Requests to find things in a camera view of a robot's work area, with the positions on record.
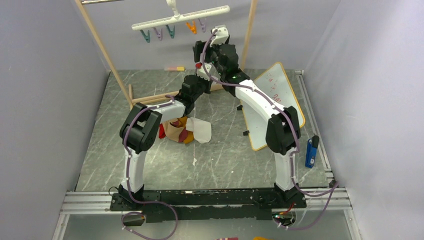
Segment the white sock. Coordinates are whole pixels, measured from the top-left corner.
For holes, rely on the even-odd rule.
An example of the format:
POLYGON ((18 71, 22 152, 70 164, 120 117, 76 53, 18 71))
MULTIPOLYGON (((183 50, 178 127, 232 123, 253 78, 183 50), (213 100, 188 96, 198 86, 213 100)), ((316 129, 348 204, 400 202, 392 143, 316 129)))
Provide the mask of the white sock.
POLYGON ((201 144, 208 143, 212 138, 212 125, 208 121, 189 117, 185 128, 187 131, 192 132, 194 139, 201 144))

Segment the white plastic clip hanger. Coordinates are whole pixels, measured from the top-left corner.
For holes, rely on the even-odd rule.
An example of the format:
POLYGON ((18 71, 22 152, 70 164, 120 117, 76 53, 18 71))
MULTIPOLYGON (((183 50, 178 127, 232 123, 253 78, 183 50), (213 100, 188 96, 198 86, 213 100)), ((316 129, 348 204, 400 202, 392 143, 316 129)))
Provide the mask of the white plastic clip hanger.
POLYGON ((226 13, 229 13, 231 10, 229 5, 223 5, 223 6, 198 10, 194 12, 189 12, 189 13, 179 13, 175 0, 167 0, 166 2, 167 2, 167 5, 173 11, 173 16, 135 23, 131 26, 131 29, 134 31, 141 31, 141 30, 161 27, 165 25, 184 23, 184 22, 188 22, 188 21, 196 20, 200 18, 208 18, 212 16, 226 14, 226 13))

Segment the beige purple striped sock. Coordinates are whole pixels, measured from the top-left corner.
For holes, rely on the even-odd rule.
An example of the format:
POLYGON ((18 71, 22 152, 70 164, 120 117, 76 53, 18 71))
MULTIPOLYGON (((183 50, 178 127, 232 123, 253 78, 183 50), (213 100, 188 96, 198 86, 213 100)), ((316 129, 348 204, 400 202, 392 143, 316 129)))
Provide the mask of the beige purple striped sock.
POLYGON ((173 125, 173 123, 177 120, 177 118, 173 118, 169 121, 166 121, 163 124, 164 131, 166 133, 166 137, 174 142, 178 143, 179 138, 179 131, 178 129, 173 125))

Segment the mustard yellow striped sock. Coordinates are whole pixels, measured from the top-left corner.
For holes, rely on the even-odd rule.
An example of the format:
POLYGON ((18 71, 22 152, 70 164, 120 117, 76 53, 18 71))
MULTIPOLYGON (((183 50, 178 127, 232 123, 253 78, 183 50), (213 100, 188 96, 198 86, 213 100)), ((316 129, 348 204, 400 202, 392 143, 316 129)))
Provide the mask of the mustard yellow striped sock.
POLYGON ((178 135, 179 143, 189 144, 195 139, 194 133, 192 131, 187 130, 186 128, 187 121, 188 121, 188 117, 184 116, 184 117, 177 118, 177 120, 173 123, 173 126, 176 127, 177 130, 179 131, 179 135, 178 135))

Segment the red sock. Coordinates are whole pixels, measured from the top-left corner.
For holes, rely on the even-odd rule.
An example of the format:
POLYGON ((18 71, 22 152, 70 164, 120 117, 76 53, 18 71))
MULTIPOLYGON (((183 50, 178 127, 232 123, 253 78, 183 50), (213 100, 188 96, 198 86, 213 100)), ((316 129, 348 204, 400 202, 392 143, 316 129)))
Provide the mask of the red sock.
POLYGON ((161 123, 161 124, 159 125, 158 138, 159 138, 159 139, 163 139, 163 138, 165 138, 165 137, 166 137, 165 129, 164 129, 163 124, 161 123))

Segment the yellow framed whiteboard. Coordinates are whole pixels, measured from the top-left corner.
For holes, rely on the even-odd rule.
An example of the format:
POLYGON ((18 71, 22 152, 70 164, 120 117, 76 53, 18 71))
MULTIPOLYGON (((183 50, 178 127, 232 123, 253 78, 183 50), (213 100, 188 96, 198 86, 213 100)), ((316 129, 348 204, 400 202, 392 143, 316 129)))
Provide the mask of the yellow framed whiteboard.
MULTIPOLYGON (((299 127, 302 128, 305 125, 305 116, 281 62, 276 62, 254 79, 253 82, 261 91, 277 103, 285 107, 295 107, 299 127)), ((240 103, 242 105, 241 110, 248 130, 251 148, 253 151, 259 151, 267 147, 265 139, 267 122, 244 101, 240 101, 240 103)))

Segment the wooden drying rack frame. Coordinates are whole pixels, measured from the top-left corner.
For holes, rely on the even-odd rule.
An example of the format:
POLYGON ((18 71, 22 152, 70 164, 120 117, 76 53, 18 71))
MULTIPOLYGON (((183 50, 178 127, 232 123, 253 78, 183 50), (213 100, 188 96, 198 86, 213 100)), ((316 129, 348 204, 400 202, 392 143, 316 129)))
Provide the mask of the wooden drying rack frame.
MULTIPOLYGON (((126 85, 124 84, 120 75, 118 74, 118 71, 115 68, 115 66, 114 66, 104 44, 102 43, 102 40, 101 40, 100 36, 98 35, 97 30, 96 30, 96 28, 95 28, 95 26, 94 26, 94 24, 93 24, 93 22, 92 22, 92 20, 89 16, 89 14, 87 13, 87 11, 84 7, 85 5, 99 4, 99 3, 104 3, 104 1, 103 0, 76 0, 75 1, 77 9, 80 11, 84 21, 86 22, 86 24, 88 26, 90 33, 92 34, 92 36, 94 38, 95 43, 99 47, 99 50, 101 52, 101 57, 103 58, 103 62, 106 63, 106 69, 110 70, 113 73, 118 85, 120 86, 120 89, 122 90, 122 92, 124 94, 126 101, 129 104, 129 107, 132 108, 134 106, 134 104, 136 104, 136 103, 150 104, 150 103, 156 103, 156 102, 159 102, 159 101, 166 100, 167 98, 166 98, 166 95, 164 93, 158 94, 158 95, 141 97, 141 98, 134 98, 133 97, 133 86, 129 85, 128 87, 126 87, 126 85)), ((245 34, 245 38, 244 38, 243 51, 242 51, 242 54, 241 54, 240 67, 241 67, 242 70, 244 70, 245 66, 246 66, 248 49, 249 49, 249 44, 250 44, 250 39, 251 39, 251 34, 252 34, 252 29, 253 29, 253 23, 254 23, 254 19, 255 19, 255 15, 256 15, 257 5, 258 5, 257 0, 252 0, 251 3, 250 3, 247 30, 246 30, 246 34, 245 34)))

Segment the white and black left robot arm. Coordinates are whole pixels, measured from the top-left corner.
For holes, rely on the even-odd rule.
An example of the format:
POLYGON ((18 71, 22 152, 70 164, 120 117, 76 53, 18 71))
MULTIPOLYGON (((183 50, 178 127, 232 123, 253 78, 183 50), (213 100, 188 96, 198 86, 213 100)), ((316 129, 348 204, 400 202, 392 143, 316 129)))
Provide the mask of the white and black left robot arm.
POLYGON ((142 206, 146 154, 157 138, 160 124, 187 116, 194 109, 195 101, 211 92, 211 86, 211 80, 186 75, 178 93, 166 95, 169 101, 156 105, 137 103, 128 114, 119 132, 126 160, 118 194, 130 210, 142 206))

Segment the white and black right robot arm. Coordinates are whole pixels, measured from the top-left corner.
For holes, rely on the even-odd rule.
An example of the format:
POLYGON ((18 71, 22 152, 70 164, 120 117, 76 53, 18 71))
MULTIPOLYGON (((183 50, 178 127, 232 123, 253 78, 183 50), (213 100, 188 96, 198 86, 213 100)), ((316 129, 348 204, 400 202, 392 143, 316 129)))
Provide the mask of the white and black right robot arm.
POLYGON ((299 186, 295 180, 294 155, 299 151, 301 137, 298 111, 295 107, 285 107, 261 91, 251 78, 239 68, 239 56, 233 44, 210 45, 198 40, 193 46, 194 60, 205 68, 206 64, 215 67, 219 79, 205 73, 207 78, 222 85, 233 97, 243 102, 260 116, 264 125, 264 136, 269 149, 274 153, 276 179, 279 188, 275 202, 280 207, 288 207, 294 201, 292 190, 299 186))

